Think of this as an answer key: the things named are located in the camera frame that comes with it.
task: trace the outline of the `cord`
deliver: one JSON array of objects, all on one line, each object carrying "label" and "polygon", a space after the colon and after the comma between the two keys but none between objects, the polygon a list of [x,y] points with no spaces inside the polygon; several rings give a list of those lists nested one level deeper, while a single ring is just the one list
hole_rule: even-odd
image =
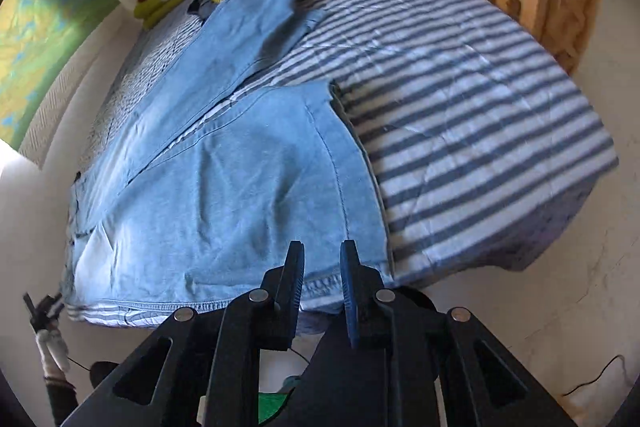
[{"label": "cord", "polygon": [[563,396],[563,397],[564,396],[569,396],[570,394],[575,393],[576,391],[578,391],[578,389],[580,389],[580,388],[582,388],[582,387],[584,387],[586,385],[591,385],[592,383],[596,383],[598,380],[600,380],[600,377],[602,375],[604,375],[604,372],[607,370],[607,367],[609,367],[609,365],[611,365],[614,362],[614,360],[616,360],[616,359],[620,359],[622,361],[622,371],[623,371],[623,373],[625,375],[625,383],[629,387],[633,387],[633,384],[630,383],[628,374],[626,373],[626,360],[625,360],[625,357],[623,355],[618,354],[615,357],[613,357],[611,360],[609,360],[609,362],[607,362],[607,365],[604,366],[603,370],[600,372],[600,374],[596,378],[594,378],[591,381],[584,382],[584,383],[576,385],[571,391],[569,391],[568,393],[564,393],[561,396]]},{"label": "cord", "polygon": [[303,355],[302,353],[297,352],[295,349],[293,349],[293,347],[289,347],[289,349],[292,350],[302,360],[304,360],[306,362],[306,365],[309,365],[311,363],[311,361],[307,357],[305,357],[305,355]]},{"label": "cord", "polygon": [[86,367],[84,367],[84,365],[82,365],[79,362],[76,362],[74,359],[72,359],[71,357],[67,357],[71,362],[75,363],[76,365],[78,365],[79,367],[82,367],[85,371],[88,371],[88,369]]}]

